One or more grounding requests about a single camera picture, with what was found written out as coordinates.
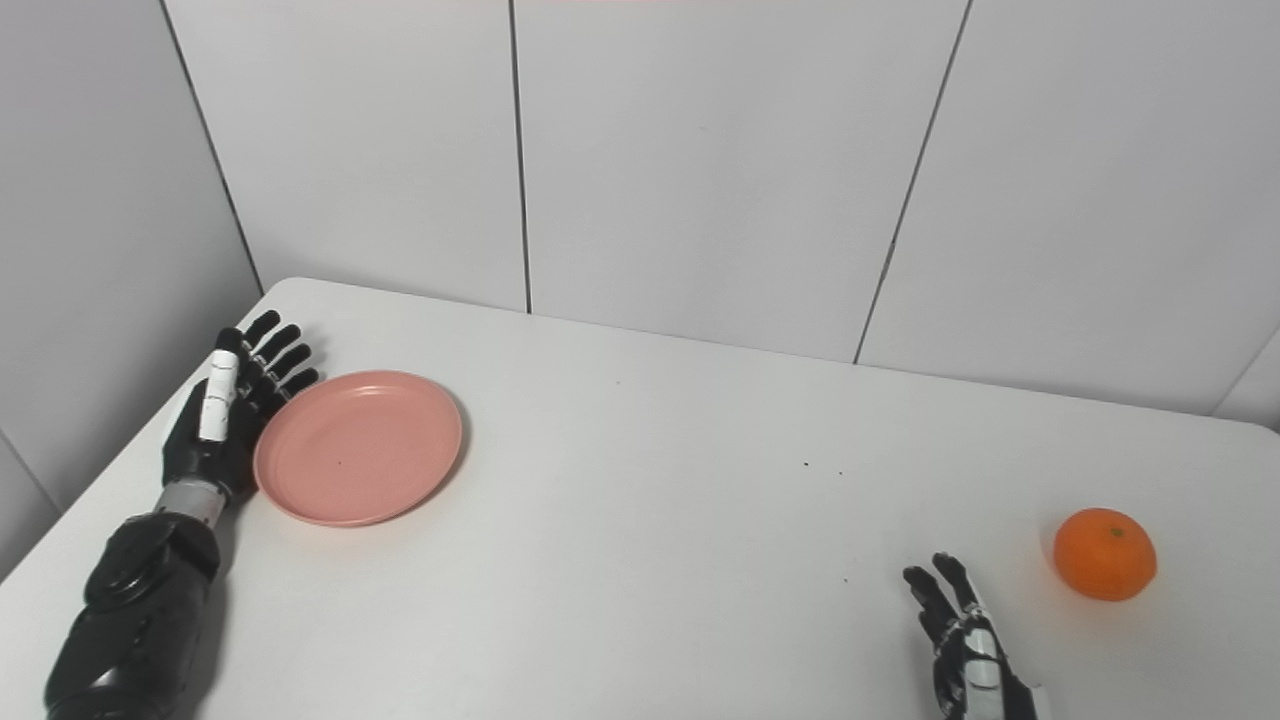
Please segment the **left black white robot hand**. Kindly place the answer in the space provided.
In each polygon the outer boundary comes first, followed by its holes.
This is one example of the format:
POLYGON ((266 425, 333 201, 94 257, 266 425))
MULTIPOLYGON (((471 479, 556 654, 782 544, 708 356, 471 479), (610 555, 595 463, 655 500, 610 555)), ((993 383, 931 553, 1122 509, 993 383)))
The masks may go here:
POLYGON ((163 446, 165 486, 197 480, 228 503, 256 491, 253 454, 268 423, 319 382, 302 331, 266 310, 218 333, 207 374, 189 392, 163 446))

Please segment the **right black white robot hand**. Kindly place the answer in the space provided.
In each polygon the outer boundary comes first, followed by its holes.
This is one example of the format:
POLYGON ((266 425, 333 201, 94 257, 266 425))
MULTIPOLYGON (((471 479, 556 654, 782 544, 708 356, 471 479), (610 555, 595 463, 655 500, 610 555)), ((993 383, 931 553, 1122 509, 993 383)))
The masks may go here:
POLYGON ((932 685, 945 719, 1050 719, 1047 694, 1012 670, 968 569, 946 552, 933 571, 905 568, 902 579, 920 606, 916 619, 933 648, 932 685))

